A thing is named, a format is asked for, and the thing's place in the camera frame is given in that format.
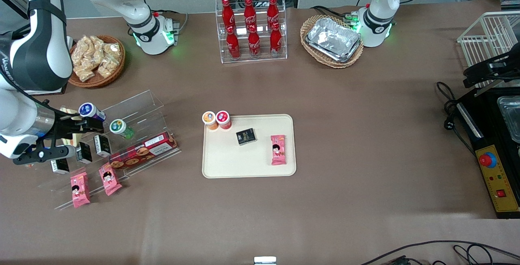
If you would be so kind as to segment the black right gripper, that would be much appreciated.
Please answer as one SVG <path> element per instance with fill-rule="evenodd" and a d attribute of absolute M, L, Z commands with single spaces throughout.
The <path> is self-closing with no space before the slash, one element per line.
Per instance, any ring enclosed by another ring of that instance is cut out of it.
<path fill-rule="evenodd" d="M 95 118 L 84 119 L 75 113 L 54 112 L 54 124 L 51 128 L 51 135 L 54 137 L 67 137 L 87 132 L 104 133 L 103 122 Z"/>

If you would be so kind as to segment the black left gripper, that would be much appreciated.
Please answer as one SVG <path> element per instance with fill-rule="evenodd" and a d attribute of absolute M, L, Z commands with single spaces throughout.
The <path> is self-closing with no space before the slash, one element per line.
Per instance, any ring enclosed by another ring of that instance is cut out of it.
<path fill-rule="evenodd" d="M 492 59 L 490 63 L 477 63 L 464 71 L 467 79 L 492 79 L 494 76 L 520 76 L 520 54 L 509 52 Z"/>

